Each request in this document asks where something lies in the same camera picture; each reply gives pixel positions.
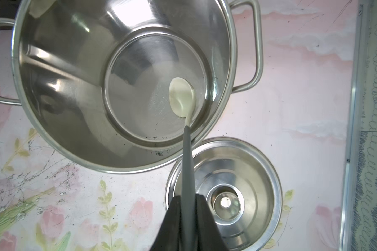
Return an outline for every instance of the stainless steel pot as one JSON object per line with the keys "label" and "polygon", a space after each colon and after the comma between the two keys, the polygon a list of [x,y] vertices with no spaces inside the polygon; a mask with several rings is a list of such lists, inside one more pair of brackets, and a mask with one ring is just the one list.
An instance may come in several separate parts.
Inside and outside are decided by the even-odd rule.
{"label": "stainless steel pot", "polygon": [[[233,87],[231,9],[254,12],[257,68]],[[231,93],[262,74],[256,0],[24,0],[14,20],[12,71],[21,105],[40,135],[82,166],[109,173],[158,168],[182,154],[184,119],[168,101],[172,78],[196,89],[192,143],[211,130]]]}

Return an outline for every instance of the black object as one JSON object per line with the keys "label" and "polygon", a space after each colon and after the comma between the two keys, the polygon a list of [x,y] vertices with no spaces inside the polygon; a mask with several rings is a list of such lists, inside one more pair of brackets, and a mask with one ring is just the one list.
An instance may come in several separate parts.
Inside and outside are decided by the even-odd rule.
{"label": "black object", "polygon": [[[181,197],[175,196],[150,251],[180,251]],[[197,251],[228,251],[205,197],[196,194]]]}
{"label": "black object", "polygon": [[[15,18],[21,0],[0,0],[0,17]],[[0,27],[0,29],[12,29],[12,27]]]}

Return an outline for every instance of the pot bottom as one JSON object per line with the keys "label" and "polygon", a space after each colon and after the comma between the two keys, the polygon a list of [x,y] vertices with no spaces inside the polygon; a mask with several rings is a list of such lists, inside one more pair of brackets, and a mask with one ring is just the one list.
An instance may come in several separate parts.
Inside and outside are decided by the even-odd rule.
{"label": "pot bottom", "polygon": [[163,27],[136,31],[115,50],[106,70],[108,118],[138,147],[168,149],[181,144],[185,120],[171,110],[169,84],[181,77],[196,90],[195,134],[212,102],[210,72],[205,55],[190,38]]}

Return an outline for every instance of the scratch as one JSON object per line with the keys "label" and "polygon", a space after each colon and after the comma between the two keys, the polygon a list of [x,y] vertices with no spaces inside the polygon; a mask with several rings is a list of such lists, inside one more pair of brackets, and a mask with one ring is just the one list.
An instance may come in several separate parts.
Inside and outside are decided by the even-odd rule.
{"label": "scratch", "polygon": [[265,248],[265,249],[273,248],[276,244],[278,244],[278,247],[279,247],[279,240],[281,239],[283,233],[285,232],[286,226],[289,225],[289,224],[288,224],[288,219],[289,219],[289,214],[290,214],[290,212],[292,211],[292,208],[294,208],[294,206],[291,207],[291,208],[289,209],[288,216],[286,217],[285,227],[284,227],[283,230],[282,230],[281,236],[279,236],[278,240],[276,241],[276,243],[275,243],[274,245],[272,245],[272,246],[269,247],[269,248]]}
{"label": "scratch", "polygon": [[37,150],[37,149],[42,149],[42,148],[49,148],[49,149],[52,149],[50,146],[45,146],[45,147],[30,147],[29,148],[29,151],[33,151],[33,150]]}
{"label": "scratch", "polygon": [[309,23],[309,22],[311,22],[312,20],[314,20],[314,19],[316,19],[317,17],[319,17],[319,16],[321,16],[321,15],[318,15],[318,16],[315,16],[315,17],[313,17],[312,19],[310,19],[309,21],[307,21],[306,23],[304,23],[303,25],[302,25],[302,27],[300,27],[297,31],[300,31],[307,23]]}
{"label": "scratch", "polygon": [[312,3],[314,3],[314,1],[316,1],[316,0],[313,0],[311,3],[309,3],[309,5],[307,5],[307,7],[309,7],[310,5],[312,5]]}
{"label": "scratch", "polygon": [[32,179],[38,177],[40,174],[42,174],[43,172],[47,171],[49,168],[55,166],[57,163],[59,163],[59,162],[65,160],[65,159],[66,159],[66,158],[63,158],[63,159],[59,160],[58,162],[52,164],[51,166],[49,166],[49,167],[46,168],[46,169],[45,169],[45,167],[46,167],[46,165],[45,165],[45,167],[43,168],[43,170],[42,170],[40,173],[34,174],[34,175],[32,175],[31,177],[28,177],[28,178],[27,178],[27,176],[28,176],[31,172],[28,172],[28,173],[24,174],[24,175],[23,175],[23,179],[24,179],[24,180],[20,181],[20,182],[17,184],[17,186],[15,186],[14,188],[10,188],[10,189],[8,189],[8,190],[6,190],[6,191],[3,191],[3,192],[9,192],[9,191],[14,190],[14,189],[20,189],[20,187],[22,187],[23,185],[25,185],[26,182],[29,182],[29,181],[31,181]]}
{"label": "scratch", "polygon": [[349,2],[347,2],[345,4],[345,6],[342,8],[342,10],[340,11],[339,15],[337,16],[337,18],[332,22],[332,23],[335,23],[335,21],[337,21],[337,19],[339,18],[340,15],[342,15],[342,13],[345,11],[346,7],[348,7],[348,5],[352,3],[352,0],[349,0]]}
{"label": "scratch", "polygon": [[81,216],[81,217],[78,217],[78,218],[82,218],[82,217],[88,216],[88,215],[93,214],[93,213],[95,213],[95,211],[94,211],[94,212],[91,212],[91,213],[89,213],[89,214],[85,214],[85,215],[83,215],[83,216]]}
{"label": "scratch", "polygon": [[65,219],[67,219],[67,217],[68,217],[68,214],[67,214],[67,216],[61,221],[61,222],[59,222],[59,223],[57,223],[57,224],[55,224],[55,226],[57,226],[58,224],[60,224],[60,223],[63,223],[64,222],[64,220]]}
{"label": "scratch", "polygon": [[81,168],[81,167],[79,167],[74,173],[72,172],[70,177],[67,176],[67,178],[65,179],[65,181],[63,181],[62,183],[60,183],[56,188],[60,187],[60,186],[63,185],[64,183],[68,183],[68,182],[69,182],[69,179],[70,179],[71,177],[73,177],[73,176],[75,175],[75,173],[78,172],[78,170],[79,170],[80,168]]}

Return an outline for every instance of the gray spoon handle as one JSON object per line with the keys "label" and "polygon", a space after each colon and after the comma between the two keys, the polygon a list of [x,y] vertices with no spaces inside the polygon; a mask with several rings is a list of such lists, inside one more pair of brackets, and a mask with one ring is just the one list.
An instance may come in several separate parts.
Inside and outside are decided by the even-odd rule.
{"label": "gray spoon handle", "polygon": [[191,152],[190,127],[185,126],[182,158],[182,247],[194,251],[195,238],[195,181],[194,162]]}

